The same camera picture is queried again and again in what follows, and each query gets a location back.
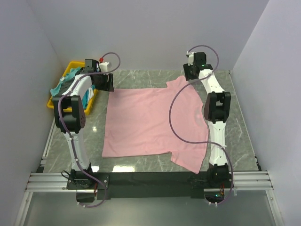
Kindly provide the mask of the pink t shirt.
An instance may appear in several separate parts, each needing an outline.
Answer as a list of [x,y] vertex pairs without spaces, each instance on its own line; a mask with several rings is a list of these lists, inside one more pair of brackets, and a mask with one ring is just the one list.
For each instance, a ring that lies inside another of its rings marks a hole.
[[171,153],[172,162],[198,173],[208,140],[202,107],[183,76],[165,88],[116,89],[109,95],[102,156]]

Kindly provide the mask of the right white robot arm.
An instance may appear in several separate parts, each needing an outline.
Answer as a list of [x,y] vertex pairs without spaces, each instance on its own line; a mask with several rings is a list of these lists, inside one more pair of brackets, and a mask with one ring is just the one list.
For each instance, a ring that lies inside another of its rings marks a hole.
[[225,149],[225,127],[230,114],[231,94],[219,84],[211,65],[206,63],[204,52],[187,52],[188,62],[183,65],[186,80],[199,79],[207,93],[203,116],[207,121],[210,133],[210,174],[207,184],[217,188],[222,182],[222,175],[229,174]]

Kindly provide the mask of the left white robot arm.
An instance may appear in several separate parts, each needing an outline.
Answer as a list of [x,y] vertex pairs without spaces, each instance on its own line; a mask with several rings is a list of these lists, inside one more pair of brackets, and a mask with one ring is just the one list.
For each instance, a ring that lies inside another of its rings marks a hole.
[[85,59],[84,62],[70,62],[57,87],[51,91],[55,125],[65,136],[71,154],[71,174],[83,172],[77,183],[83,189],[93,186],[91,163],[84,147],[82,130],[86,114],[90,112],[95,92],[113,92],[111,64],[99,60]]

